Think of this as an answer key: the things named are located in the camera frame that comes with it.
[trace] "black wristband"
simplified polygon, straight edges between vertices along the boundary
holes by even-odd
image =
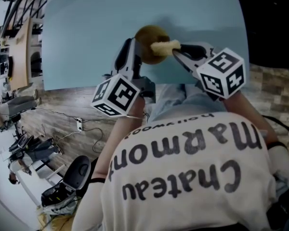
[[[95,183],[95,182],[105,183],[105,180],[106,180],[105,178],[94,178],[94,179],[89,180],[89,184]]]
[[[267,148],[268,150],[270,150],[271,148],[273,148],[273,147],[275,147],[275,146],[283,146],[283,147],[286,148],[286,150],[288,150],[287,146],[286,146],[284,143],[279,142],[279,141],[276,141],[276,142],[272,142],[272,143],[267,144],[267,145],[266,145],[266,148]]]

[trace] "sponge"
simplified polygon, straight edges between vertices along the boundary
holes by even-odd
[[[169,42],[154,42],[151,44],[151,49],[155,56],[172,56],[173,49],[181,49],[181,44],[177,40]]]

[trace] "brown bowl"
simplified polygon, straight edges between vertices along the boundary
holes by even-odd
[[[142,61],[146,64],[159,64],[166,59],[166,56],[155,56],[151,50],[154,42],[170,41],[166,31],[159,26],[148,25],[140,28],[135,35],[136,40],[142,47]]]

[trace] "cable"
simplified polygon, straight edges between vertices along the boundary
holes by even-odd
[[[72,198],[67,204],[65,204],[64,206],[62,206],[61,208],[59,208],[59,209],[56,209],[55,211],[58,211],[58,210],[62,210],[62,209],[64,209],[65,207],[67,207],[70,203],[72,203],[72,202],[75,202],[75,201],[78,201],[79,199],[74,199],[74,198]]]
[[[51,112],[53,112],[53,113],[55,113],[55,114],[64,115],[64,116],[66,116],[66,117],[68,117],[68,118],[74,119],[75,121],[79,121],[79,120],[77,119],[77,116],[72,116],[72,115],[70,116],[70,115],[67,115],[67,114],[65,114],[65,113],[53,111],[53,110],[51,110],[51,109],[44,109],[44,108],[35,108],[35,109],[37,109],[37,110],[47,110],[47,111],[51,111]],[[89,121],[115,122],[114,120],[111,120],[111,119],[104,119],[104,118],[102,118],[102,119],[83,120],[82,123],[87,123],[87,122],[89,122]]]
[[[75,121],[78,121],[78,120],[75,118],[75,116],[70,116],[70,115],[67,115],[67,114],[65,114],[65,113],[56,112],[56,111],[53,111],[53,110],[50,110],[50,109],[44,109],[44,108],[35,108],[35,109],[36,109],[36,110],[48,110],[48,111],[51,111],[51,112],[53,112],[53,113],[55,113],[55,114],[64,115],[64,116],[66,116],[66,117],[68,117],[68,118],[73,118]]]
[[[90,129],[90,130],[83,130],[83,131],[89,132],[89,131],[93,131],[93,130],[95,130],[95,129],[101,131],[101,137],[93,144],[93,146],[92,146],[92,151],[95,152],[95,153],[101,153],[101,152],[96,151],[96,150],[94,149],[94,147],[95,147],[95,145],[96,145],[99,141],[101,141],[102,138],[104,137],[103,130],[101,130],[100,128],[92,128],[92,129]]]
[[[79,132],[72,132],[72,133],[64,136],[63,138],[61,138],[61,139],[58,140],[57,144],[59,143],[60,140],[63,140],[64,138],[66,138],[66,137],[68,137],[68,136],[71,136],[71,135],[74,134],[74,133],[81,133],[81,131],[79,131]]]
[[[146,116],[146,121],[148,122],[150,115],[145,111],[143,112],[143,115]]]

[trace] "table surface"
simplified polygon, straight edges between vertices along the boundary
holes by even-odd
[[[98,85],[123,42],[145,25],[161,26],[181,43],[229,47],[249,62],[238,0],[51,0],[43,26],[45,89]],[[141,75],[157,84],[195,82],[173,57],[143,64]]]
[[[15,38],[8,41],[10,45],[9,55],[13,57],[13,73],[11,80],[11,90],[17,90],[28,85],[27,75],[27,45],[30,28],[30,18],[28,18],[18,31]]]

